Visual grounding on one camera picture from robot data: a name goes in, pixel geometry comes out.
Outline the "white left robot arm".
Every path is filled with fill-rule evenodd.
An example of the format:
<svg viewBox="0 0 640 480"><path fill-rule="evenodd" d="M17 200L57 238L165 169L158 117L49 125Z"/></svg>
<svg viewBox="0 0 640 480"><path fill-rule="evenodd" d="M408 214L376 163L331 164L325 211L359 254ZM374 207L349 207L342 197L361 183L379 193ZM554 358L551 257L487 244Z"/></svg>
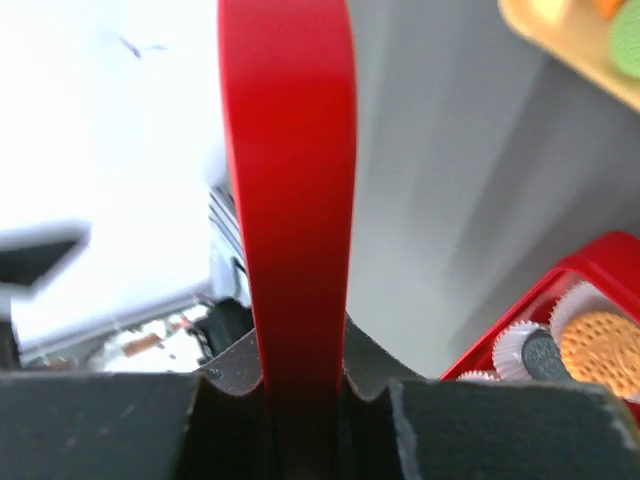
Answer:
<svg viewBox="0 0 640 480"><path fill-rule="evenodd" d="M1 369L21 367L12 323L16 298L31 297L89 243L87 225L48 224L1 233Z"/></svg>

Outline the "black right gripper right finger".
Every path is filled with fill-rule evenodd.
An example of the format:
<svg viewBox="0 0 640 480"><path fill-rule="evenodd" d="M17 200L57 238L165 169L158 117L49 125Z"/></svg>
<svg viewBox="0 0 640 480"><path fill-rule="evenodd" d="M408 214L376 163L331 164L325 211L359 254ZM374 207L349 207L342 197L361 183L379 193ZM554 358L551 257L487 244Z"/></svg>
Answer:
<svg viewBox="0 0 640 480"><path fill-rule="evenodd" d="M346 326L343 479L635 479L639 430L605 389L427 380Z"/></svg>

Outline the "red box lid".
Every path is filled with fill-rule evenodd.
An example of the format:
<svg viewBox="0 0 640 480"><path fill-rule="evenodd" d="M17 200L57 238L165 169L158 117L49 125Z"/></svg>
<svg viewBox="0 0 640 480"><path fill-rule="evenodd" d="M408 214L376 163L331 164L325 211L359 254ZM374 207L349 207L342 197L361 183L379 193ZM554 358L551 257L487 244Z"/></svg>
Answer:
<svg viewBox="0 0 640 480"><path fill-rule="evenodd" d="M223 1L225 136L280 474L336 475L356 166L343 1Z"/></svg>

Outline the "tan rectangular biscuit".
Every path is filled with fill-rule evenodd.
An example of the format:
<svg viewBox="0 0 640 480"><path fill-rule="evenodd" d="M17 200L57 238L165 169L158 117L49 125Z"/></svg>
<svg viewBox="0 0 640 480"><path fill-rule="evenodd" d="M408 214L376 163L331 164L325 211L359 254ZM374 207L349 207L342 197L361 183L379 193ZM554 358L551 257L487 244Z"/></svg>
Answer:
<svg viewBox="0 0 640 480"><path fill-rule="evenodd" d="M579 382L608 387L619 397L639 396L639 325L605 311L572 319L560 337L568 373Z"/></svg>

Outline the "red cookie box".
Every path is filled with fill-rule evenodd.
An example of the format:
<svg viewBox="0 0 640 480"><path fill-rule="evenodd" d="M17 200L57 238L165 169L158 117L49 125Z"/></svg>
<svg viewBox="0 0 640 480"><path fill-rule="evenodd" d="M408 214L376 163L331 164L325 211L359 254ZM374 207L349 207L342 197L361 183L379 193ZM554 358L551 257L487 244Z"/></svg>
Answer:
<svg viewBox="0 0 640 480"><path fill-rule="evenodd" d="M551 334L553 307L582 281L594 285L620 308L622 313L618 315L639 325L639 240L628 233L608 233L560 260L444 373L444 378L456 379L472 370L496 371L492 361L494 342L515 322L536 322ZM638 409L639 396L621 398Z"/></svg>

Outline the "black sandwich cookie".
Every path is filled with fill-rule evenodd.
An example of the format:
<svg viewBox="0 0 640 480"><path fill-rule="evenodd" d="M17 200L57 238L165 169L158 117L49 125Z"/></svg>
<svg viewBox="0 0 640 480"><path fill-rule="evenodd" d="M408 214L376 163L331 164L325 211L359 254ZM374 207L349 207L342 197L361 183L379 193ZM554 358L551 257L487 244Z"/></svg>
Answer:
<svg viewBox="0 0 640 480"><path fill-rule="evenodd" d="M562 361L558 345L546 330L537 329L525 339L521 358L525 369L534 380L572 379Z"/></svg>

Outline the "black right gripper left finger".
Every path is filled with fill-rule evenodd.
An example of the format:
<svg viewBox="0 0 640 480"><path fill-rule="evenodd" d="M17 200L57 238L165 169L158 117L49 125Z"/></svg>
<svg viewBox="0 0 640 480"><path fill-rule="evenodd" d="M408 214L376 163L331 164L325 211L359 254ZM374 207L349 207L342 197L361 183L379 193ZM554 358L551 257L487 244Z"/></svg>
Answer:
<svg viewBox="0 0 640 480"><path fill-rule="evenodd" d="M1 375L4 479L270 479L256 336L193 373Z"/></svg>

